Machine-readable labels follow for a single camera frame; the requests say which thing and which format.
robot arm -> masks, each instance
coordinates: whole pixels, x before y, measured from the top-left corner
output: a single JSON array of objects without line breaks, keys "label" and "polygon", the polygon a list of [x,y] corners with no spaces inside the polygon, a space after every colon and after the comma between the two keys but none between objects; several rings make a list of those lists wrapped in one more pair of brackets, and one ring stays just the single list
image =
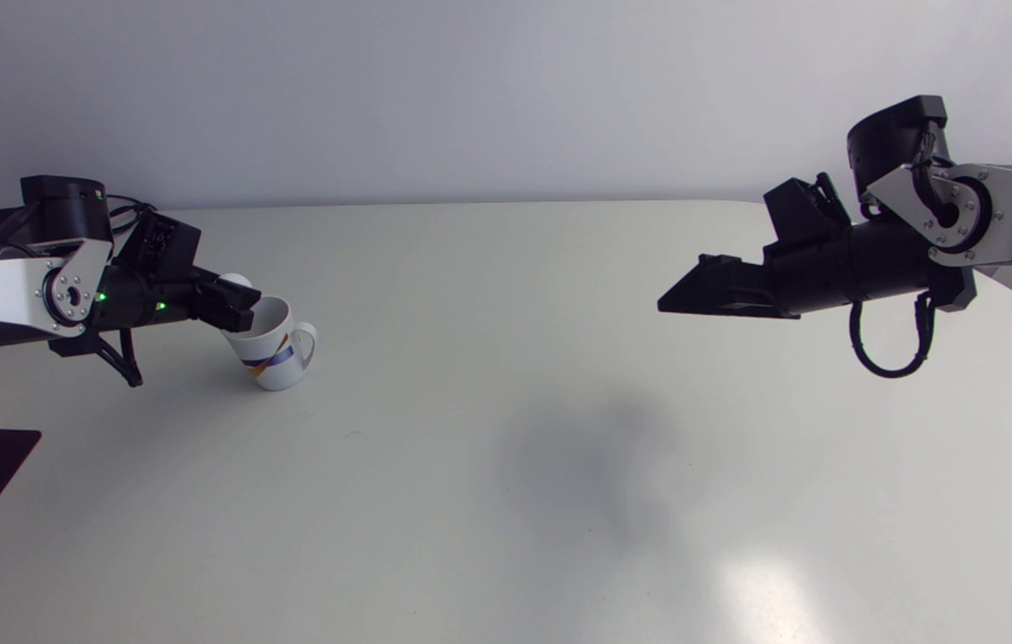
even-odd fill
[{"label": "robot arm", "polygon": [[[763,264],[701,254],[658,310],[798,318],[850,304],[865,366],[886,377],[918,370],[935,309],[960,311],[976,297],[972,267],[1012,264],[1012,166],[953,164],[945,126],[938,96],[863,118],[848,134],[848,157],[866,221],[852,224],[823,172],[813,184],[787,180],[764,195],[776,241]],[[861,351],[861,303],[919,291],[916,360],[897,372],[874,367]]]},{"label": "robot arm", "polygon": [[[188,318],[235,333],[251,327],[259,291],[193,265],[197,228],[139,211],[112,257],[102,184],[27,176],[21,191],[24,207],[0,210],[0,346],[48,341],[63,356],[100,355],[139,387],[134,327]],[[118,331],[119,350],[102,331]]]}]

white wall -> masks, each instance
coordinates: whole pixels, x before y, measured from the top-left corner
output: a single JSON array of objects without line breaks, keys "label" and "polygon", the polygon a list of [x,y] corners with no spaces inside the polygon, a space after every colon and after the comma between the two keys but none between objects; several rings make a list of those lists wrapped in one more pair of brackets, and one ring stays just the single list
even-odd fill
[{"label": "white wall", "polygon": [[1012,160],[1012,3],[0,0],[0,207],[850,195],[846,130],[917,93]]}]

white mug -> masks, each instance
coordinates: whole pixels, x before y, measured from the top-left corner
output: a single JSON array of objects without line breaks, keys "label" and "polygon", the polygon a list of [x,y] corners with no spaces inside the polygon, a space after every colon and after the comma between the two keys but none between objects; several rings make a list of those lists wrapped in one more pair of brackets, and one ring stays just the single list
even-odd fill
[{"label": "white mug", "polygon": [[[223,331],[224,337],[260,387],[267,391],[294,387],[314,358],[318,331],[306,322],[294,322],[287,301],[281,298],[260,298],[251,311],[255,313],[251,329],[243,333]],[[297,335],[303,334],[308,335],[311,349],[301,356]]]}]

blue stripe on mug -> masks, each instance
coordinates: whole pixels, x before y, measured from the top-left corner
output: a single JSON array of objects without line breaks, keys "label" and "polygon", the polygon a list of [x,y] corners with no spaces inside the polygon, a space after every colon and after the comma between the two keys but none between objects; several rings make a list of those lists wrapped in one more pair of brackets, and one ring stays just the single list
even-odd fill
[{"label": "blue stripe on mug", "polygon": [[[283,343],[287,343],[287,338],[283,338]],[[275,365],[285,363],[292,355],[294,355],[294,347],[287,343],[285,348],[281,348],[279,353],[273,354],[271,357],[266,359],[244,359],[243,364],[249,368],[251,376],[255,376],[258,379],[259,375],[267,370],[267,367],[274,367]]]}]

mug handle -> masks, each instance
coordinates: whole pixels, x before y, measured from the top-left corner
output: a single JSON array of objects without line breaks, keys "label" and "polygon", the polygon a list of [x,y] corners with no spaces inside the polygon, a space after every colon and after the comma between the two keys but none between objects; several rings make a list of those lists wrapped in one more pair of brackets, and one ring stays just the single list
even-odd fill
[{"label": "mug handle", "polygon": [[311,338],[311,350],[303,356],[303,371],[306,372],[306,368],[311,366],[311,359],[314,359],[314,345],[319,342],[319,331],[314,330],[314,326],[308,325],[306,322],[297,322],[294,323],[294,333],[306,333]]}]

